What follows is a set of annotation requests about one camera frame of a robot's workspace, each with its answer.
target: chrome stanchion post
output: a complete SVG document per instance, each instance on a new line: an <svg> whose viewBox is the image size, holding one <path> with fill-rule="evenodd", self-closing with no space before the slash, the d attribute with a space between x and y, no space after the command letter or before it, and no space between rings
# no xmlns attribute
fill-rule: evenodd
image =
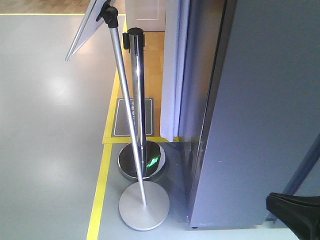
<svg viewBox="0 0 320 240"><path fill-rule="evenodd" d="M143 179L148 179L161 172L166 162L166 154L158 143L147 141L146 138L144 46L145 35L141 28L130 28L127 33L123 33L123 47L128 49L131 55L134 121L140 148L141 171ZM128 144L119 154L118 167L126 178L135 180L137 175L132 157L132 146Z"/></svg>
<svg viewBox="0 0 320 240"><path fill-rule="evenodd" d="M123 38L129 40L131 55L131 72L133 87L133 106L137 143L141 154L142 176L147 171L147 139L146 139L146 110L145 110L145 73L144 73L144 31L141 28L130 28Z"/></svg>

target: sign stand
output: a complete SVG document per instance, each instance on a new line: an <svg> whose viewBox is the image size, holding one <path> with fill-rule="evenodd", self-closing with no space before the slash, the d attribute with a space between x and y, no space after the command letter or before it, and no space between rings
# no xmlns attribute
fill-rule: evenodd
<svg viewBox="0 0 320 240"><path fill-rule="evenodd" d="M151 181L144 182L143 180L142 166L140 163L141 151L138 147L138 139L130 107L129 89L119 39L117 16L117 9L110 6L107 1L103 4L96 20L99 21L103 18L110 30L122 95L126 107L138 179L138 182L130 185L121 195L119 212L123 221L129 227L139 231L148 231L158 227L166 219L169 213L170 201L167 192L160 185Z"/></svg>

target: chrome base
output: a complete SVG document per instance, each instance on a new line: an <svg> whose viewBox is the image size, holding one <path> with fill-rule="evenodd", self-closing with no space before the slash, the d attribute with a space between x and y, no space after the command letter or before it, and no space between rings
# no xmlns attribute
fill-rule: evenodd
<svg viewBox="0 0 320 240"><path fill-rule="evenodd" d="M160 173L166 163L164 149L153 141L146 142L146 158L147 168L143 179L149 179ZM118 167L123 176L130 180L137 180L137 171L131 143L121 150L118 157Z"/></svg>
<svg viewBox="0 0 320 240"><path fill-rule="evenodd" d="M157 183L145 181L147 205L143 205L139 183L130 185L119 201L120 215L130 228L148 231L160 226L169 213L170 201L167 192Z"/></svg>

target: black clamp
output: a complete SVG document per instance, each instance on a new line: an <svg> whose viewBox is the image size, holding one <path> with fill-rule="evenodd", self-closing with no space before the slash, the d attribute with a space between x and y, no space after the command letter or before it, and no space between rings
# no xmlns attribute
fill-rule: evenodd
<svg viewBox="0 0 320 240"><path fill-rule="evenodd" d="M101 18L103 18L110 29L115 29L119 26L117 18L118 10L114 6L110 6L109 3L110 0L106 1L103 4L101 11L95 21L98 22Z"/></svg>
<svg viewBox="0 0 320 240"><path fill-rule="evenodd" d="M266 209L278 217L300 240L320 239L320 196L270 193Z"/></svg>

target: silver stanchion post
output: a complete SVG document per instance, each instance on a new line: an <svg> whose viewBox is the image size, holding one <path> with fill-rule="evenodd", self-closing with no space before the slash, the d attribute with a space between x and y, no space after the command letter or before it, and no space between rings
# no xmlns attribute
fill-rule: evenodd
<svg viewBox="0 0 320 240"><path fill-rule="evenodd" d="M131 55L134 122L142 176L143 179L148 179L160 173L166 162L166 154L158 143L147 141L146 138L144 45L145 35L141 28L130 28L127 33L123 33L123 47L128 49ZM137 179L132 163L133 151L130 143L121 150L118 167L125 177Z"/></svg>
<svg viewBox="0 0 320 240"><path fill-rule="evenodd" d="M117 9L110 6L108 2L105 2L97 21L103 18L110 29L138 179L138 182L130 185L121 195L119 212L123 221L129 227L139 231L148 231L158 227L166 219L169 212L170 201L167 192L160 185L151 181L144 182L143 180L141 148L138 147L138 139L131 111L128 82L119 40L117 16Z"/></svg>

